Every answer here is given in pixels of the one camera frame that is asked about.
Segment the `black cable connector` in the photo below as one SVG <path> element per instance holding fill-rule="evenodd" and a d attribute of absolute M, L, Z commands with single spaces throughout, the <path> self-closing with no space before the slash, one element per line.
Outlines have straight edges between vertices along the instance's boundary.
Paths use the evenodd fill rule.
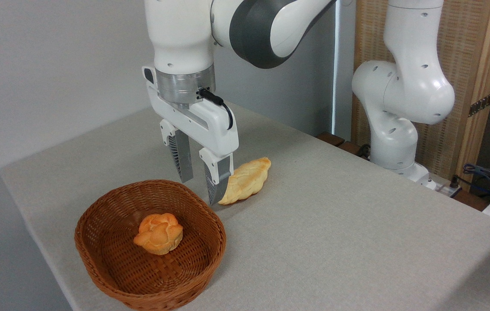
<path fill-rule="evenodd" d="M 452 189 L 458 188 L 458 177 L 456 175 L 452 176 L 451 184 L 449 185 Z"/>
<path fill-rule="evenodd" d="M 212 94 L 211 91 L 206 90 L 206 89 L 199 90 L 199 95 L 201 95 L 202 97 L 210 100 L 211 102 L 213 102 L 216 105 L 223 106 L 226 109 L 226 112 L 228 112 L 228 118 L 229 118 L 228 130 L 231 129 L 233 127 L 233 116 L 232 116 L 232 112 L 228 108 L 228 106 L 226 105 L 226 103 L 224 103 L 224 100 L 222 99 L 222 97 L 216 96 L 216 95 Z"/>

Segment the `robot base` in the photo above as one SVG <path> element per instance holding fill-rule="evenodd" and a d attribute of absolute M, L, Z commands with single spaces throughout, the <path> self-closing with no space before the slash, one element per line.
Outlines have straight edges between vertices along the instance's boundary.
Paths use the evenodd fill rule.
<path fill-rule="evenodd" d="M 425 187 L 428 187 L 431 190 L 434 190 L 435 187 L 437 186 L 434 181 L 431 180 L 429 177 L 429 171 L 427 168 L 423 167 L 422 165 L 419 165 L 418 163 L 415 163 L 407 168 L 404 169 L 391 169 L 390 171 L 393 171 L 399 175 L 402 175 L 411 181 L 414 181 L 415 183 L 419 185 L 423 185 Z"/>

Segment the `wooden block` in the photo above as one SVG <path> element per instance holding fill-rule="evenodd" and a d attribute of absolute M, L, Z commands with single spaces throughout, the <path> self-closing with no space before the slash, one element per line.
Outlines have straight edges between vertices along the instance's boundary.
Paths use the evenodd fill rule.
<path fill-rule="evenodd" d="M 328 144 L 332 144 L 336 147 L 345 142 L 343 138 L 340 138 L 339 136 L 335 136 L 328 132 L 323 132 L 322 134 L 316 136 L 316 138 L 318 138 L 319 140 L 323 140 Z"/>
<path fill-rule="evenodd" d="M 472 207 L 478 211 L 483 211 L 485 207 L 489 205 L 489 202 L 485 201 L 484 199 L 477 197 L 476 195 L 473 195 L 472 193 L 469 193 L 468 191 L 461 190 L 459 191 L 454 197 L 456 201 L 460 203 L 464 203 L 468 205 L 469 207 Z"/>
<path fill-rule="evenodd" d="M 338 146 L 340 149 L 345 150 L 346 152 L 350 152 L 352 154 L 358 154 L 358 150 L 360 150 L 360 146 L 353 144 L 351 142 L 344 142 L 343 144 Z"/>

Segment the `bread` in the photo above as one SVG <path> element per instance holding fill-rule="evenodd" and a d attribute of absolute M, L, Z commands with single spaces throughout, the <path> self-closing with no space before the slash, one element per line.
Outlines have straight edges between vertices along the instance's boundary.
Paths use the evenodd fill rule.
<path fill-rule="evenodd" d="M 219 204 L 232 204 L 261 191 L 264 181 L 268 178 L 270 166 L 271 162 L 268 158 L 260 158 L 241 165 L 229 177 L 226 193 Z"/>
<path fill-rule="evenodd" d="M 178 224 L 174 215 L 152 214 L 141 222 L 140 232 L 134 238 L 134 243 L 151 254 L 164 255 L 180 244 L 183 231 L 184 227 Z"/>

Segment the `table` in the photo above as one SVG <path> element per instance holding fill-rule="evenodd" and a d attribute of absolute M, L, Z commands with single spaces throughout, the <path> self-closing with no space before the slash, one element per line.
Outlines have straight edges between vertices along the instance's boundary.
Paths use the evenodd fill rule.
<path fill-rule="evenodd" d="M 258 114 L 231 105 L 235 165 L 267 156 L 262 191 L 215 205 L 227 248 L 206 290 L 181 310 L 490 310 L 490 217 Z M 146 109 L 4 167 L 28 231 L 76 311 L 125 311 L 91 281 L 74 228 L 101 195 L 178 181 Z M 195 178 L 207 197 L 200 146 Z"/>

